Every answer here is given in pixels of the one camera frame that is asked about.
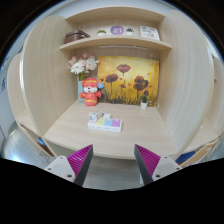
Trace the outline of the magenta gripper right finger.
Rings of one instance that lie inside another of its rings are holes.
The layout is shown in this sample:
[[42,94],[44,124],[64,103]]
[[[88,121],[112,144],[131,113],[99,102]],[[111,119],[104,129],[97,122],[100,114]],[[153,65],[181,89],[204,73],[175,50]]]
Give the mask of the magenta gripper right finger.
[[159,156],[140,145],[134,146],[134,155],[145,185],[181,170],[169,156]]

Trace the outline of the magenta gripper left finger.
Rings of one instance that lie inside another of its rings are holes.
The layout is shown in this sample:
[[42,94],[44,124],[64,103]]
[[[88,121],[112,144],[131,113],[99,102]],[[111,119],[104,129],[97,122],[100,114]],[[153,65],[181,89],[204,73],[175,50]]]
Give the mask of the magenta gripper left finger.
[[88,145],[68,157],[60,155],[45,168],[45,171],[82,186],[92,157],[93,145]]

